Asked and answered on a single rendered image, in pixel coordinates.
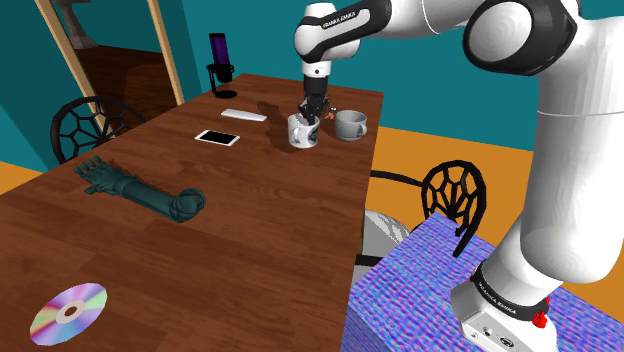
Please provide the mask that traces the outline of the purple patterned robot stand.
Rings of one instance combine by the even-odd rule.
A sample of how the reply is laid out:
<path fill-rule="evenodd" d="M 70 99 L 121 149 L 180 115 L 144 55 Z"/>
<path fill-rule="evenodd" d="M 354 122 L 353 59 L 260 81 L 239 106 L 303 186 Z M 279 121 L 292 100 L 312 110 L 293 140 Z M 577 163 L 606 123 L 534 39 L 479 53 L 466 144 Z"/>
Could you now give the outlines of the purple patterned robot stand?
<path fill-rule="evenodd" d="M 462 336 L 450 293 L 493 247 L 473 237 L 453 257 L 455 229 L 432 215 L 352 286 L 340 352 L 483 352 Z M 624 324 L 564 288 L 548 318 L 560 352 L 624 352 Z"/>

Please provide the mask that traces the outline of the black web-back chair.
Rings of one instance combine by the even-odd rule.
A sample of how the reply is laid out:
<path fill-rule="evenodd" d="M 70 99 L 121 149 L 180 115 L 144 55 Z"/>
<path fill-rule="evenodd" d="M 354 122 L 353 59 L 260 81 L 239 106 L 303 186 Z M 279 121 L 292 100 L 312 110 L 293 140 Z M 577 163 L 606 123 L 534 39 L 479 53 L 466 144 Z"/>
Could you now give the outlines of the black web-back chair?
<path fill-rule="evenodd" d="M 471 162 L 452 160 L 433 167 L 419 181 L 398 173 L 373 170 L 373 178 L 416 186 L 425 218 L 440 212 L 457 224 L 459 243 L 452 252 L 457 258 L 477 231 L 487 206 L 487 188 L 480 170 Z M 400 244 L 411 229 L 400 221 L 372 210 L 364 213 L 355 265 L 372 268 Z"/>
<path fill-rule="evenodd" d="M 54 115 L 50 127 L 52 151 L 59 164 L 78 157 L 86 147 L 92 149 L 132 130 L 130 120 L 139 125 L 145 118 L 129 105 L 108 97 L 75 99 Z"/>

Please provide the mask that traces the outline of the white phone with black screen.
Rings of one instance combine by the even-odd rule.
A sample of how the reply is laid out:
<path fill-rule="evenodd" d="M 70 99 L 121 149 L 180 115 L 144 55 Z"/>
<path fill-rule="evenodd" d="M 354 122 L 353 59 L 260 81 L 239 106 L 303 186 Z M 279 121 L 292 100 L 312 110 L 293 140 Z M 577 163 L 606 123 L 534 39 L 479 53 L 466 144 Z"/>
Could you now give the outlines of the white phone with black screen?
<path fill-rule="evenodd" d="M 238 135 L 228 134 L 224 132 L 214 131 L 214 130 L 204 130 L 200 134 L 194 137 L 195 140 L 217 144 L 222 146 L 232 146 L 234 145 L 240 137 Z"/>

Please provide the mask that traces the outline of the iridescent compact disc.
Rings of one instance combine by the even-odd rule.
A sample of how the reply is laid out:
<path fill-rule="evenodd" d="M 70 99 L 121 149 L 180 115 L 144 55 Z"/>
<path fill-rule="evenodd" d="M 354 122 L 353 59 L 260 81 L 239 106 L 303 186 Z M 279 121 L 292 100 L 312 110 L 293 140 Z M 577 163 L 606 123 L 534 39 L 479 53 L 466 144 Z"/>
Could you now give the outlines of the iridescent compact disc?
<path fill-rule="evenodd" d="M 108 295 L 97 283 L 84 283 L 56 295 L 35 315 L 30 339 L 39 346 L 64 343 L 93 324 L 105 308 Z"/>

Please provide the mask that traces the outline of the tan wooden door frame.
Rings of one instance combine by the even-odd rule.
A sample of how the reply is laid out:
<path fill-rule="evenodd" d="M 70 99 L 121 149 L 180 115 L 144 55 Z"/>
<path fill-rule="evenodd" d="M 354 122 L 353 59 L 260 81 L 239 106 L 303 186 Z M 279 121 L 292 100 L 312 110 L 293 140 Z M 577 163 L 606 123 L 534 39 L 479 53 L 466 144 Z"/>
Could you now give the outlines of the tan wooden door frame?
<path fill-rule="evenodd" d="M 81 27 L 73 6 L 91 0 L 34 0 L 67 66 L 85 97 L 101 95 L 133 106 L 149 121 L 185 102 L 158 0 L 149 8 L 162 57 L 97 45 Z"/>

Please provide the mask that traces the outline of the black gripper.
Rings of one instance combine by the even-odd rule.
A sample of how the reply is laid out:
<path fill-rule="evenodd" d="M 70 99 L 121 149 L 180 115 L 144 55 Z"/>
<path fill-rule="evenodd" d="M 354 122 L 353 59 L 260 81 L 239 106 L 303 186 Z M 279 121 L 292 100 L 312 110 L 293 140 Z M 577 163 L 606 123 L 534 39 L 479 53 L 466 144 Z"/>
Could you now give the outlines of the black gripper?
<path fill-rule="evenodd" d="M 323 118 L 329 105 L 326 97 L 328 89 L 328 77 L 304 76 L 304 100 L 299 104 L 298 109 L 302 117 L 307 122 L 313 121 L 313 115 Z"/>

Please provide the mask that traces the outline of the white mug with dark print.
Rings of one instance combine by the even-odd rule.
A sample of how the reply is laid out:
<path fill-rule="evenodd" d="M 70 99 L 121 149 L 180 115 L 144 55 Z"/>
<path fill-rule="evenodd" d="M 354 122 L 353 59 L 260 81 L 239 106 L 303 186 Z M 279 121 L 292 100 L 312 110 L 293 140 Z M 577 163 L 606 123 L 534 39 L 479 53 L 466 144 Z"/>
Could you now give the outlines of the white mug with dark print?
<path fill-rule="evenodd" d="M 308 149 L 317 145 L 320 119 L 314 118 L 310 123 L 301 113 L 288 118 L 288 139 L 291 146 Z"/>

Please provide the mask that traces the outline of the white remote control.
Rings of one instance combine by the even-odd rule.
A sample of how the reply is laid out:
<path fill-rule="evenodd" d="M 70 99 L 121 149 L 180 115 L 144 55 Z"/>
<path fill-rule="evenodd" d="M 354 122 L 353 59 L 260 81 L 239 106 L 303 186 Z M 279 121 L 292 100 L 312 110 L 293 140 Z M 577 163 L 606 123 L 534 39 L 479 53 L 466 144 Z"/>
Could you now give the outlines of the white remote control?
<path fill-rule="evenodd" d="M 231 109 L 231 108 L 228 108 L 222 111 L 221 115 L 224 117 L 228 117 L 228 118 L 234 118 L 234 119 L 240 119 L 240 120 L 246 120 L 246 121 L 255 121 L 255 122 L 262 122 L 267 119 L 265 115 L 243 111 L 243 110 Z"/>

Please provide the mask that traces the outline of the grey cup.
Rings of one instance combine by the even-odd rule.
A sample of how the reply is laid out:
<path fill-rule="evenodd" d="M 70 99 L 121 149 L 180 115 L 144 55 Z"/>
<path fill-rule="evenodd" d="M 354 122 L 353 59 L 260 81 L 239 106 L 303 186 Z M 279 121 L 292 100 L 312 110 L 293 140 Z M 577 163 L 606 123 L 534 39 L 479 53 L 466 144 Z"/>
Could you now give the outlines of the grey cup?
<path fill-rule="evenodd" d="M 342 110 L 334 122 L 336 136 L 343 141 L 357 141 L 367 134 L 367 116 L 355 110 Z"/>

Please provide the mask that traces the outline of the brown wooden table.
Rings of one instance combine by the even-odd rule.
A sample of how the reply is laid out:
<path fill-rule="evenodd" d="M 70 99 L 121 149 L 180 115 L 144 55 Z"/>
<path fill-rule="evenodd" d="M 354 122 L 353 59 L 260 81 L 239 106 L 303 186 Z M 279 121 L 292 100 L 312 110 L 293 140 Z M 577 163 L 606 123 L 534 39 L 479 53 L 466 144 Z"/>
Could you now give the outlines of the brown wooden table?
<path fill-rule="evenodd" d="M 345 143 L 325 125 L 299 150 L 287 119 L 301 82 L 242 74 L 231 86 L 232 99 L 205 93 L 96 149 L 166 193 L 201 190 L 187 222 L 85 193 L 74 162 L 0 196 L 0 352 L 340 351 L 383 96 L 331 88 L 333 106 L 366 114 L 367 135 Z M 240 139 L 195 140 L 204 130 Z M 97 320 L 36 345 L 35 315 L 84 283 L 107 291 Z"/>

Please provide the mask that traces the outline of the black and purple microphone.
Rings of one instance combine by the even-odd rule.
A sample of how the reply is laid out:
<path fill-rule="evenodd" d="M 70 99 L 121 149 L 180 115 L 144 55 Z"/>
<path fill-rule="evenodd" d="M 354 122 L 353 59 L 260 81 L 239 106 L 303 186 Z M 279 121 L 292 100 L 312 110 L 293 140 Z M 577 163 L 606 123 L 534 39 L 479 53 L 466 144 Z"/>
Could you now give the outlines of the black and purple microphone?
<path fill-rule="evenodd" d="M 211 91 L 217 98 L 230 99 L 237 96 L 233 90 L 218 90 L 216 82 L 230 83 L 233 79 L 234 66 L 230 63 L 227 42 L 224 33 L 209 34 L 213 63 L 206 66 L 209 73 Z"/>

